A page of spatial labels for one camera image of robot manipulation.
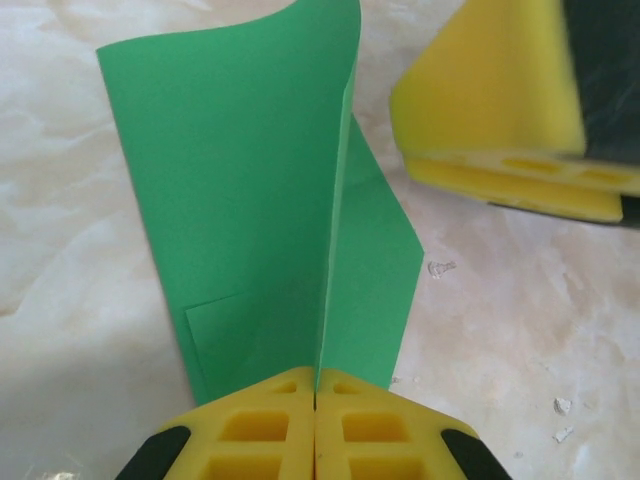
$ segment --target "white debris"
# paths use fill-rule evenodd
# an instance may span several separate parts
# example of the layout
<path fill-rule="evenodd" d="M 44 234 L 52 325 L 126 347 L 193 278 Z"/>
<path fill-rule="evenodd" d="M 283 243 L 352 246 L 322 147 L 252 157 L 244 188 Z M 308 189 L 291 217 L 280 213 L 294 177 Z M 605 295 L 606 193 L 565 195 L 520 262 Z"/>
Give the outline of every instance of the white debris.
<path fill-rule="evenodd" d="M 69 472 L 60 472 L 56 474 L 45 473 L 41 480 L 78 480 L 80 477 L 75 475 L 74 473 Z"/>
<path fill-rule="evenodd" d="M 429 271 L 431 276 L 436 280 L 439 280 L 440 278 L 442 278 L 442 275 L 447 273 L 449 270 L 453 270 L 456 267 L 457 267 L 456 262 L 449 262 L 449 263 L 429 262 L 427 264 L 427 270 Z"/>
<path fill-rule="evenodd" d="M 573 427 L 567 427 L 567 428 L 564 428 L 564 429 L 560 430 L 558 433 L 556 433 L 556 434 L 553 436 L 553 438 L 554 438 L 554 440 L 555 440 L 556 442 L 558 442 L 558 443 L 562 443 L 562 442 L 564 442 L 564 441 L 567 439 L 567 437 L 568 437 L 569 435 L 571 435 L 572 433 L 573 433 Z"/>
<path fill-rule="evenodd" d="M 563 417 L 569 413 L 571 405 L 573 405 L 573 402 L 571 400 L 565 400 L 564 398 L 556 398 L 553 401 L 554 410 L 558 415 L 562 415 Z"/>

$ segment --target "folded green paper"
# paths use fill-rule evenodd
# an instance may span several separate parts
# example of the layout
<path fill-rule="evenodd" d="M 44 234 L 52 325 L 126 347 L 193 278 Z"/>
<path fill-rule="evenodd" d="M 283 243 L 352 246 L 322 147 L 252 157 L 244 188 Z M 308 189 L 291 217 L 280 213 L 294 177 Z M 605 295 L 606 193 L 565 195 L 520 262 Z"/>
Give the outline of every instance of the folded green paper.
<path fill-rule="evenodd" d="M 198 403 L 301 365 L 387 387 L 422 250 L 351 114 L 357 0 L 98 50 Z"/>

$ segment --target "white marble countertop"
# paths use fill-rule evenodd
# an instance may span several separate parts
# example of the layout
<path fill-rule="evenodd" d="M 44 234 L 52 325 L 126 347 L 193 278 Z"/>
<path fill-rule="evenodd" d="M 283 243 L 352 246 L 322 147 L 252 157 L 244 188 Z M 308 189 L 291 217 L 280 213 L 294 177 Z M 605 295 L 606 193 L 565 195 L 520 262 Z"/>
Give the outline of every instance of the white marble countertop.
<path fill-rule="evenodd" d="M 0 3 L 2 480 L 113 478 L 192 406 L 94 49 L 287 3 Z M 363 0 L 355 111 L 426 250 L 393 390 L 471 424 L 514 478 L 633 478 L 640 232 L 479 205 L 402 170 L 390 88 L 459 3 Z M 436 279 L 431 261 L 457 268 Z"/>

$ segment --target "green cardstock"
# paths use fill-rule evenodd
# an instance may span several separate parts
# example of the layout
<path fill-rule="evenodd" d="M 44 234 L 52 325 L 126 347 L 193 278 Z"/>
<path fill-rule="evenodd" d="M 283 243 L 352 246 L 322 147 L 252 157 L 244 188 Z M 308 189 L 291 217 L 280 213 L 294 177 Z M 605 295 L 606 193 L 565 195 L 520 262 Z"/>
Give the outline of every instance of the green cardstock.
<path fill-rule="evenodd" d="M 355 121 L 357 0 L 98 50 L 194 396 L 388 387 L 422 249 Z"/>

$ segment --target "black rubber grip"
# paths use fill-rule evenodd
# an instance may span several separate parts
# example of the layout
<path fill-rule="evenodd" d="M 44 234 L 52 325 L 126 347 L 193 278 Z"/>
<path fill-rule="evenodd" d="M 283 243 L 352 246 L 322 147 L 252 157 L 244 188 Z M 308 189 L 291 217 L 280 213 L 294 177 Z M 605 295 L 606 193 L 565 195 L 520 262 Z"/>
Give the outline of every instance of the black rubber grip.
<path fill-rule="evenodd" d="M 622 220 L 623 227 L 640 228 L 640 198 L 622 195 Z"/>
<path fill-rule="evenodd" d="M 173 427 L 149 437 L 116 480 L 162 480 L 190 436 L 187 427 Z"/>
<path fill-rule="evenodd" d="M 511 480 L 482 440 L 453 429 L 440 435 L 468 480 Z"/>

